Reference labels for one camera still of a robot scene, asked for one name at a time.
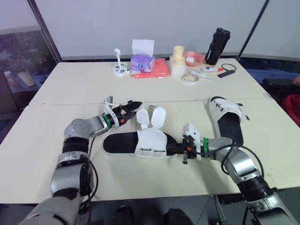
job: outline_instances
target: black bottle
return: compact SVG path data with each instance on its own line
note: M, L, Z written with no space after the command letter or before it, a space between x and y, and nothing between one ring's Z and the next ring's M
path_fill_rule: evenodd
M205 56L206 64L210 66L216 65L219 60L227 41L230 39L230 32L222 28L217 28L213 35L210 48Z

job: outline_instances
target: tissue box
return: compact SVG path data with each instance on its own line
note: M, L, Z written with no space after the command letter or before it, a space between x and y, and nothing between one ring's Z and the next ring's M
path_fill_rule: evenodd
M140 72L151 72L154 66L153 56L136 54L131 57L131 70Z

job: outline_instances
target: black cable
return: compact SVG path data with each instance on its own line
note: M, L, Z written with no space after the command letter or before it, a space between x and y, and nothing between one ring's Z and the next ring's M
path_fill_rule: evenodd
M227 175L229 175L229 173L228 173L227 171L225 171L225 169L224 169L224 163L225 163L225 161L228 159L230 153L232 152L232 150L233 150L233 148L234 148L234 146L235 146L235 145L234 145L234 144L235 144L234 138L233 138L233 137L228 137L228 138L230 138L230 139L232 140L232 143L231 143L231 146L230 146L229 151L227 152L227 154L225 155L225 157L223 158L223 160L222 160L222 162L221 162L221 169L222 169L222 171L223 171L225 174L227 174Z
M236 66L233 65L233 64L230 64L230 63L223 63L223 64L221 65L221 67L222 67L224 70L228 71L229 69L226 69L225 67L223 67L223 65L230 65L230 66L232 66L232 67L234 68L233 71L236 71Z
M201 155L201 156L209 156L209 155L215 154L216 152L221 151L221 150L223 150L223 149L225 149L225 148L228 148L228 147L230 147L230 146L231 146L231 144L228 144L228 145L224 145L224 146L222 146L222 147L220 147L220 148L218 148L218 149L215 149L215 150L210 151L210 152L207 152L207 153L202 153L202 152L195 152L195 153L196 153L197 155ZM256 158L256 160L257 160L257 162L258 162L258 164L259 164L259 166L260 166L260 168L261 168L262 177L264 178L264 168L263 168L263 164L262 164L262 162L260 161L259 157L258 157L251 149L247 148L246 146L243 146L243 145L236 145L236 144L235 144L234 146L236 146L236 147L238 147L238 148L243 148L243 149L249 151L249 152Z
M215 195L214 195L214 200L215 200L215 206L216 206L216 211L217 211L217 217L219 219L219 222L222 222L220 214L219 214L219 210L218 210L218 207L217 207L216 196Z
M91 217L92 217L92 208L91 208L91 202L89 202L89 217L88 217L88 221L86 222L86 225L90 225L90 220L91 220Z
M248 206L246 206L246 208L245 208L245 212L244 212L244 216L243 216L242 225L245 225L245 224L246 224L246 220L247 220L248 211L249 211L249 208L248 208Z
M89 158L90 158L90 154L91 154L91 152L92 152L92 147L93 147L94 140L95 140L95 138L93 138L93 139L92 139L92 142L90 143L90 149L89 149L89 153L88 153Z
M95 196L95 194L97 192L97 189L98 189L99 178L98 178L98 173L96 171L96 168L94 167L94 165L93 165L92 161L90 161L90 159L89 159L89 164L92 166L92 168L93 168L93 170L95 172L95 176L96 176L96 186L95 186L94 192L89 197L89 199L92 200L92 198Z
M88 197L87 200L85 200L82 204L86 204L88 202L91 202L92 198L95 196L96 192L97 192L97 189L98 189L98 185L99 185L99 179L98 179L98 173L93 165L93 163L90 161L89 159L89 164L91 165L92 169L94 170L95 172L95 176L96 176L96 186L95 186L95 189L93 191L93 193L91 194L91 196Z
M249 151L256 158L256 160L258 161L258 164L259 164L259 166L261 168L262 177L264 178L264 168L263 168L263 164L260 161L259 157L251 149L249 149L249 148L247 148L245 146L240 146L240 148L246 149L247 151Z
M221 150L223 150L223 149L225 149L225 148L228 148L228 147L231 147L231 144L224 145L224 146L222 146L222 147L220 147L220 148L217 148L217 149L215 149L215 150L213 150L213 151L210 151L210 152L207 152L207 153L196 152L196 154L197 154L197 155L201 155L201 156L209 156L209 155L213 155L213 154L215 154L216 152L221 151Z

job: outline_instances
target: dark floor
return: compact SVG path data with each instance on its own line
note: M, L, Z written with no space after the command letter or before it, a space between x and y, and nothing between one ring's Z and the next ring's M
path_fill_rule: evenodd
M300 188L291 188L279 191L279 196L285 202L288 209L300 221ZM170 208L182 209L193 221L195 225L207 225L208 220L229 221L231 225L240 225L245 210L244 202L236 202L232 205L221 205L215 203L214 196L190 196L190 197L172 197L172 198L152 198L137 200L120 200L94 202L92 204L92 225L108 225L110 217L116 209L121 205L131 207L135 214L135 224L150 225L149 221L145 221L143 215L145 210L157 209L161 215L165 214ZM0 212L0 224L15 225L18 224L31 210L33 206L26 205L7 205ZM247 225L252 224L251 213L247 217ZM78 216L77 225L85 225L88 214Z

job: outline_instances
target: table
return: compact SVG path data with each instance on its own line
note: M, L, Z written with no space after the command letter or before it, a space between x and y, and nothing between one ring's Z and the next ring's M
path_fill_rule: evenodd
M220 59L217 63L231 63L236 73L214 80L200 79L197 85L183 83L181 77L133 79L130 75L118 77L112 72L116 62L63 62L51 72L29 105L98 104L103 96L114 96L114 103L128 100L167 102L208 100L212 96L232 98L262 98L265 90L235 59ZM200 70L187 67L187 70Z
M241 124L244 145L261 159L270 187L300 186L299 128L273 99L232 101L242 103L250 118ZM166 109L163 130L177 141L181 140L181 128L187 122L192 122L202 137L214 137L207 100L143 104L145 108L149 105ZM65 127L75 118L86 119L102 111L102 104L27 106L0 145L0 203L39 203L50 197L51 176L61 153ZM182 156L168 160L111 157L102 149L103 140L109 134L132 132L137 128L132 119L95 139L91 160L99 175L99 188L94 201L239 191L217 161L204 158L189 160L184 165Z

